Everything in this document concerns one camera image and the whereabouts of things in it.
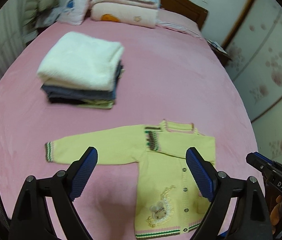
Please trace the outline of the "person's right hand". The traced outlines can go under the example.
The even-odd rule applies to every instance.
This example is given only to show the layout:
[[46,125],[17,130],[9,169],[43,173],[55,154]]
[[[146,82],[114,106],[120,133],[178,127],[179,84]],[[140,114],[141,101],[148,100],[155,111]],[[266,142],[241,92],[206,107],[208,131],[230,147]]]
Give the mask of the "person's right hand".
[[282,202],[282,196],[278,196],[276,198],[276,206],[273,208],[273,210],[270,213],[270,221],[272,226],[276,226],[280,220],[280,207]]

